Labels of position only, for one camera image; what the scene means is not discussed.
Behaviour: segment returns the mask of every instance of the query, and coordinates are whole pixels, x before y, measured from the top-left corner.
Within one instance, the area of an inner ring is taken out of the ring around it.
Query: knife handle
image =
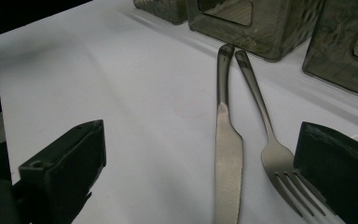
[[[234,54],[234,46],[225,44],[217,55],[217,104],[228,105],[228,69]]]
[[[274,137],[271,120],[269,119],[269,112],[267,112],[266,104],[264,103],[263,96],[258,87],[257,80],[255,78],[255,72],[249,61],[248,55],[244,50],[239,50],[235,53],[235,58],[237,59],[243,76],[245,77],[246,82],[251,89],[252,95],[255,98],[255,102],[257,103],[257,107],[260,110],[261,117],[263,118],[264,125],[266,126],[268,138]]]

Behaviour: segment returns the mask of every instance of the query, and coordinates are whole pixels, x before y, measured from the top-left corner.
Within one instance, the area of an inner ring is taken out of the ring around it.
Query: white tablecloth
[[[250,55],[275,133],[294,152],[302,121],[358,133],[358,97],[302,72],[308,43],[278,63]],[[94,0],[0,35],[14,182],[18,167],[63,133],[103,119],[107,166],[74,223],[213,223],[223,44],[131,0]],[[341,223],[331,214],[299,217],[269,183],[260,160],[264,125],[235,59],[229,101],[244,139],[240,223]]]

